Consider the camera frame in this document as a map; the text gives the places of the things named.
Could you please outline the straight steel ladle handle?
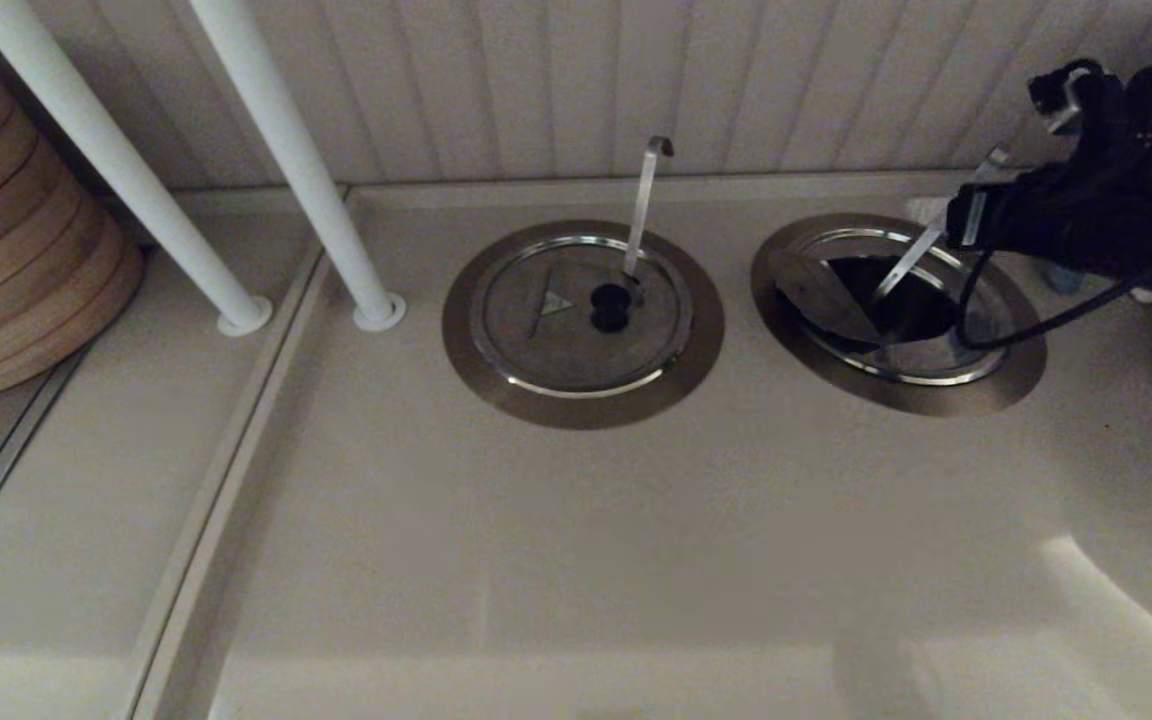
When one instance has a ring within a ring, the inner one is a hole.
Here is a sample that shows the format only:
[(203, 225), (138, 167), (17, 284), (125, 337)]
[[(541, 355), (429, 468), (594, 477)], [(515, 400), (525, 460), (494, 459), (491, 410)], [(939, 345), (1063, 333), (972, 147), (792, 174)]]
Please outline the straight steel ladle handle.
[[(995, 179), (996, 174), (1005, 169), (1005, 164), (1010, 158), (1010, 151), (1006, 149), (1002, 143), (996, 143), (986, 156), (980, 160), (980, 162), (975, 167), (973, 172), (967, 179), (968, 183), (982, 183), (990, 181), (990, 179)], [(873, 304), (877, 305), (878, 302), (887, 300), (890, 296), (890, 291), (901, 283), (902, 279), (908, 275), (916, 263), (918, 263), (923, 256), (931, 251), (934, 243), (941, 238), (945, 228), (933, 227), (933, 225), (925, 225), (924, 232), (920, 236), (910, 243), (905, 253), (893, 264), (890, 272), (882, 278), (882, 281), (878, 283), (876, 291), (872, 295)]]

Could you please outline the hinged steel lid black knob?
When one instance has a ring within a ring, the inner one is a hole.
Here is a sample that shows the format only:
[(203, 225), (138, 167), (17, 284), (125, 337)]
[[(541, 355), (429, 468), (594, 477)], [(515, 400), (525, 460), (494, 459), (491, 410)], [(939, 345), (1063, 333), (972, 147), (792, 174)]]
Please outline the hinged steel lid black knob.
[(768, 263), (776, 291), (799, 314), (809, 338), (832, 356), (859, 372), (886, 381), (924, 387), (954, 387), (982, 381), (1005, 365), (1002, 350), (969, 348), (957, 336), (958, 318), (973, 331), (1011, 331), (1015, 316), (1000, 291), (979, 281), (967, 305), (961, 304), (970, 265), (934, 243), (910, 273), (947, 291), (956, 301), (957, 318), (940, 338), (895, 343), (884, 340), (858, 301), (828, 260), (895, 256), (899, 260), (922, 229), (879, 218), (874, 223), (846, 222), (844, 218), (791, 229), (771, 250)]

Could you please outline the blue plastic spoon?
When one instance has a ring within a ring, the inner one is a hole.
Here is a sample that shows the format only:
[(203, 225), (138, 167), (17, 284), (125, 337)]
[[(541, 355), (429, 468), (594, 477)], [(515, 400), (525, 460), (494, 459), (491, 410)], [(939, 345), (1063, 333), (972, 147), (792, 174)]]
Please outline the blue plastic spoon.
[(1038, 263), (1039, 276), (1048, 290), (1062, 297), (1079, 295), (1084, 290), (1087, 274), (1058, 263)]

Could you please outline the round steel lid black knob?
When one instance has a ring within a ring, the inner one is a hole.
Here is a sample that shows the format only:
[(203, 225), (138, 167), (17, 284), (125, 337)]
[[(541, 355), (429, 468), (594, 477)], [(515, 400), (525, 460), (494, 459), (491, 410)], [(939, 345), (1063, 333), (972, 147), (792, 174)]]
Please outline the round steel lid black knob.
[(591, 227), (521, 240), (468, 282), (468, 332), (488, 367), (548, 397), (626, 395), (681, 359), (698, 314), (684, 270)]

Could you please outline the dark soup well pot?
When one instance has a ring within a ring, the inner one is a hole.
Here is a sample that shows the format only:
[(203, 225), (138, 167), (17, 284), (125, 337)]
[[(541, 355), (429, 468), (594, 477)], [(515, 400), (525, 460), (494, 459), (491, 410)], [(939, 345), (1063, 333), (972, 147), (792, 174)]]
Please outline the dark soup well pot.
[(910, 273), (876, 300), (878, 285), (896, 262), (895, 256), (864, 256), (831, 259), (828, 265), (884, 340), (905, 343), (942, 336), (957, 318), (956, 301), (942, 288)]

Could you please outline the brushed steel well collar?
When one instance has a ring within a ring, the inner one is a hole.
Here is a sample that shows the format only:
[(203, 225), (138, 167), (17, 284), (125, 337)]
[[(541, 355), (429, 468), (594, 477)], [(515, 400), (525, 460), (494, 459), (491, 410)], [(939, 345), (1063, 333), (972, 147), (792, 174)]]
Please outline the brushed steel well collar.
[[(922, 229), (918, 223), (892, 217), (858, 213), (826, 214), (799, 219), (786, 225), (786, 227), (772, 233), (756, 251), (753, 265), (751, 265), (751, 296), (753, 296), (756, 309), (761, 316), (765, 328), (776, 338), (776, 341), (786, 350), (790, 351), (799, 363), (812, 370), (823, 381), (831, 382), (832, 386), (846, 391), (852, 396), (864, 397), (864, 400), (872, 401), (878, 406), (890, 407), (901, 414), (924, 416), (996, 414), (1006, 407), (1016, 404), (1021, 397), (1025, 397), (1038, 386), (1047, 361), (1047, 346), (1044, 338), (1030, 338), (1030, 340), (1006, 348), (996, 348), (996, 350), (1006, 353), (1005, 365), (982, 381), (954, 387), (909, 386), (904, 382), (886, 381), (886, 379), (859, 372), (858, 369), (846, 365), (842, 361), (838, 361), (838, 357), (824, 350), (812, 338), (809, 338), (794, 306), (782, 300), (780, 293), (776, 291), (768, 258), (771, 250), (780, 247), (791, 229), (804, 227), (804, 225), (823, 223), (824, 219), (827, 218), (844, 218), (846, 222), (861, 223), (874, 223), (877, 219), (886, 218), (890, 219), (892, 222), (915, 225)], [(967, 260), (972, 270), (973, 260), (968, 253), (952, 249), (948, 251), (957, 255), (960, 259)]]
[(643, 243), (649, 249), (664, 255), (664, 258), (676, 262), (695, 293), (696, 314), (692, 338), (684, 354), (675, 365), (672, 365), (662, 378), (647, 386), (627, 392), (626, 395), (612, 397), (548, 397), (513, 386), (488, 367), (486, 361), (476, 350), (468, 332), (468, 282), (471, 276), (483, 270), (488, 260), (502, 256), (507, 247), (521, 240), (535, 240), (547, 232), (575, 232), (577, 228), (591, 227), (594, 232), (611, 232), (617, 237), (628, 240), (630, 228), (626, 223), (599, 222), (593, 219), (567, 220), (531, 225), (513, 232), (477, 253), (454, 279), (450, 290), (444, 301), (442, 338), (445, 353), (450, 365), (456, 370), (462, 382), (467, 384), (477, 397), (488, 406), (515, 416), (521, 420), (530, 420), (540, 427), (550, 429), (616, 429), (632, 424), (635, 420), (646, 420), (650, 416), (662, 414), (670, 406), (679, 404), (687, 395), (700, 386), (710, 370), (717, 365), (723, 343), (723, 305), (717, 285), (708, 273), (689, 252), (659, 236), (645, 232)]

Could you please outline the white round pole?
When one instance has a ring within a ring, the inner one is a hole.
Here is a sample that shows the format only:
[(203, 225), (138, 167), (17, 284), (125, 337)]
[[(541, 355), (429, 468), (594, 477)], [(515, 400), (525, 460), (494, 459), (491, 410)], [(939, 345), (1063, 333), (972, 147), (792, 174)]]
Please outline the white round pole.
[(238, 282), (26, 0), (0, 0), (0, 54), (134, 218), (215, 306), (223, 336), (241, 338), (270, 323), (270, 300)]
[(365, 332), (391, 329), (403, 319), (406, 302), (382, 285), (255, 14), (244, 0), (187, 1), (355, 301), (353, 323)]

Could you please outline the bamboo steamer stack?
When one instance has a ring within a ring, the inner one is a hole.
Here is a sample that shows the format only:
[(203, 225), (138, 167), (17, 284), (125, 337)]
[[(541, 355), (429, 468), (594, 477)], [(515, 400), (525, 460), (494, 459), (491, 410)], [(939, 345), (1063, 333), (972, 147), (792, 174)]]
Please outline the bamboo steamer stack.
[(145, 255), (0, 81), (0, 392), (114, 323)]

